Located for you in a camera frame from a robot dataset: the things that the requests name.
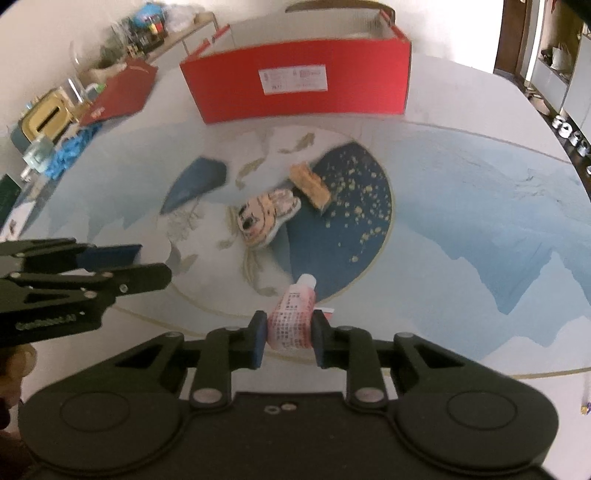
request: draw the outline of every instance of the finger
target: finger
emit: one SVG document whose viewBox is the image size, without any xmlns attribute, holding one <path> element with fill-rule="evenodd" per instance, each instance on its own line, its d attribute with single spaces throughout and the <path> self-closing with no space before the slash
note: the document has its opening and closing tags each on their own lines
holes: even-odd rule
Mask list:
<svg viewBox="0 0 591 480">
<path fill-rule="evenodd" d="M 33 347 L 30 343 L 27 345 L 21 345 L 20 347 L 18 347 L 18 349 L 20 351 L 23 351 L 25 353 L 25 356 L 27 357 L 25 371 L 22 375 L 23 377 L 26 377 L 33 371 L 37 364 L 37 350 L 35 350 L 35 347 Z"/>
<path fill-rule="evenodd" d="M 4 401 L 8 408 L 13 408 L 14 405 L 18 404 L 19 400 L 21 399 L 21 386 L 16 385 L 15 388 L 7 392 L 7 395 L 4 397 Z"/>
<path fill-rule="evenodd" d="M 0 399 L 4 400 L 8 408 L 13 407 L 21 398 L 21 383 L 11 381 L 10 383 L 2 382 L 0 385 Z"/>
<path fill-rule="evenodd" d="M 13 380 L 20 380 L 24 377 L 27 367 L 27 354 L 24 351 L 16 351 L 6 362 L 6 376 Z"/>
</svg>

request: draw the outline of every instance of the blue cloth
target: blue cloth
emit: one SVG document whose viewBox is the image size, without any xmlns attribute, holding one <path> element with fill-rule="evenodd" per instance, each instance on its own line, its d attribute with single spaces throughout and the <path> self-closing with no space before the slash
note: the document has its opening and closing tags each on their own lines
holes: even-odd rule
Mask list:
<svg viewBox="0 0 591 480">
<path fill-rule="evenodd" d="M 70 168 L 82 152 L 88 146 L 90 141 L 102 128 L 103 122 L 91 124 L 88 127 L 83 127 L 78 130 L 78 133 L 71 138 L 64 140 L 61 148 L 53 155 L 44 174 L 56 180 L 60 175 Z"/>
</svg>

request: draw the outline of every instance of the hand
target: hand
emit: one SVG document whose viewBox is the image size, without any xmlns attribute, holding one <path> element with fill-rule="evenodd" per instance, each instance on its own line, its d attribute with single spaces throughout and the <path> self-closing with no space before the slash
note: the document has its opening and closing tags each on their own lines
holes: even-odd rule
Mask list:
<svg viewBox="0 0 591 480">
<path fill-rule="evenodd" d="M 0 349 L 0 417 L 21 398 L 21 383 L 37 362 L 37 351 L 31 345 Z"/>
</svg>

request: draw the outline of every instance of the white wall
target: white wall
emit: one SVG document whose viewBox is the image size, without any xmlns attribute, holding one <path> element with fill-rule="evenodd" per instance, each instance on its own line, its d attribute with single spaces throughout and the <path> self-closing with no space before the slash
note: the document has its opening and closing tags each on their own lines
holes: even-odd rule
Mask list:
<svg viewBox="0 0 591 480">
<path fill-rule="evenodd" d="M 178 0 L 179 3 L 193 0 Z M 280 12 L 295 0 L 194 0 L 221 24 Z M 0 18 L 0 125 L 11 125 L 34 96 L 73 73 L 69 45 L 98 42 L 110 22 L 142 0 L 19 0 Z M 503 0 L 385 0 L 414 51 L 492 72 Z"/>
</svg>

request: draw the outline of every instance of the wooden door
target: wooden door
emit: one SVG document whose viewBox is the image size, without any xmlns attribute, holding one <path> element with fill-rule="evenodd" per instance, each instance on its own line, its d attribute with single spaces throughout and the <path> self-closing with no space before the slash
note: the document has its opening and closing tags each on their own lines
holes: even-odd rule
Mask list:
<svg viewBox="0 0 591 480">
<path fill-rule="evenodd" d="M 525 0 L 505 0 L 499 48 L 496 52 L 496 69 L 509 73 L 517 71 L 526 17 L 527 3 Z"/>
</svg>

